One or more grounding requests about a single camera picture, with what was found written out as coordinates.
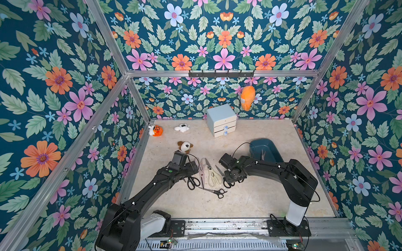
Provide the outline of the pink kitchen scissors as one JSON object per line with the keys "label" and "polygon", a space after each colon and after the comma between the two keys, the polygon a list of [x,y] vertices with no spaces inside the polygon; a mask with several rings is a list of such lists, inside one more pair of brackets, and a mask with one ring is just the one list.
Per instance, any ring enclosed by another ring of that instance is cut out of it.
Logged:
{"label": "pink kitchen scissors", "polygon": [[198,173],[200,176],[201,186],[203,189],[205,188],[205,183],[206,183],[206,173],[205,173],[206,167],[207,167],[206,159],[202,158],[200,160]]}

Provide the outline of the black handled scissors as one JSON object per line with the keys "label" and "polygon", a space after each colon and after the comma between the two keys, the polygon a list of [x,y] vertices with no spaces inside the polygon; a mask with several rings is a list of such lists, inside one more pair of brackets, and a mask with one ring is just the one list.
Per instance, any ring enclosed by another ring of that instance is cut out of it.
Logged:
{"label": "black handled scissors", "polygon": [[226,176],[225,176],[224,172],[222,172],[222,171],[220,170],[220,168],[219,168],[217,165],[216,165],[216,168],[217,168],[218,172],[220,173],[220,175],[221,175],[221,177],[222,177],[222,179],[223,179],[223,185],[224,185],[224,187],[225,187],[225,188],[228,188],[228,189],[232,188],[232,187],[235,185],[235,183],[229,183],[229,182],[227,181],[227,179],[226,179]]}

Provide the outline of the cream kitchen scissors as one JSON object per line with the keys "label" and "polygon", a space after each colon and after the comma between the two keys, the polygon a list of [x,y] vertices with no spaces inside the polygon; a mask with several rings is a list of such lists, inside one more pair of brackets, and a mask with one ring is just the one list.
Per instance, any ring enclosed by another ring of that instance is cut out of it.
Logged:
{"label": "cream kitchen scissors", "polygon": [[222,177],[216,171],[214,171],[208,159],[205,159],[205,164],[208,171],[208,185],[212,188],[220,186],[223,183]]}

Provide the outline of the small thin black scissors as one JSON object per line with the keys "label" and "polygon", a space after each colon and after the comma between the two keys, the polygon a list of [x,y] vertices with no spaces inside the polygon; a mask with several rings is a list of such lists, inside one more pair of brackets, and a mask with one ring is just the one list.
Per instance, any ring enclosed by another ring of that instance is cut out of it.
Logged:
{"label": "small thin black scissors", "polygon": [[223,198],[224,198],[224,194],[227,192],[227,191],[225,191],[225,190],[223,190],[223,189],[213,190],[213,189],[206,189],[206,188],[200,188],[200,187],[199,187],[199,189],[204,190],[204,191],[207,191],[207,192],[210,192],[210,193],[213,193],[213,194],[215,194],[219,199],[223,199]]}

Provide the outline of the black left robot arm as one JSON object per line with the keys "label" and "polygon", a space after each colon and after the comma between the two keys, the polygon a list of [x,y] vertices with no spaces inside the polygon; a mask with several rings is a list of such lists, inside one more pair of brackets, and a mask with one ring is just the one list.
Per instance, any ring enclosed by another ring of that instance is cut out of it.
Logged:
{"label": "black left robot arm", "polygon": [[106,211],[95,248],[105,251],[135,251],[146,230],[143,215],[174,184],[198,173],[197,164],[191,161],[174,167],[170,162],[160,168],[153,180],[134,197],[121,205],[112,204]]}

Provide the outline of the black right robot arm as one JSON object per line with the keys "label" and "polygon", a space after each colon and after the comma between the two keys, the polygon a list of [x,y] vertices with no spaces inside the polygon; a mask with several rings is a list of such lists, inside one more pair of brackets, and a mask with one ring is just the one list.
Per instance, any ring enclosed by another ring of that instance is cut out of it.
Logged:
{"label": "black right robot arm", "polygon": [[224,176],[229,183],[235,183],[249,176],[258,176],[282,184],[290,199],[285,222],[299,227],[316,192],[318,180],[298,160],[289,162],[267,162],[249,156],[239,159],[224,154],[219,160],[226,171]]}

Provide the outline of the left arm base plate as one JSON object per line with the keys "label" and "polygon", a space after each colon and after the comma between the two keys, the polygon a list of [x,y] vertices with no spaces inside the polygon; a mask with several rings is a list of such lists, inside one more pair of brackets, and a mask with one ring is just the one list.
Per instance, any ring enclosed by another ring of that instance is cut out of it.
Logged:
{"label": "left arm base plate", "polygon": [[156,233],[156,237],[183,237],[185,235],[186,221],[172,220],[166,223],[162,231]]}

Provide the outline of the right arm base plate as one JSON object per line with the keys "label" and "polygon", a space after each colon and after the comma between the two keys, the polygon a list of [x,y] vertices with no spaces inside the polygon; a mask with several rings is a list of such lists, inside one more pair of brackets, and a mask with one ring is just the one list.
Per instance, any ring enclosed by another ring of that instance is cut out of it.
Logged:
{"label": "right arm base plate", "polygon": [[309,223],[302,220],[299,226],[279,219],[267,220],[267,229],[270,237],[310,237],[312,236]]}

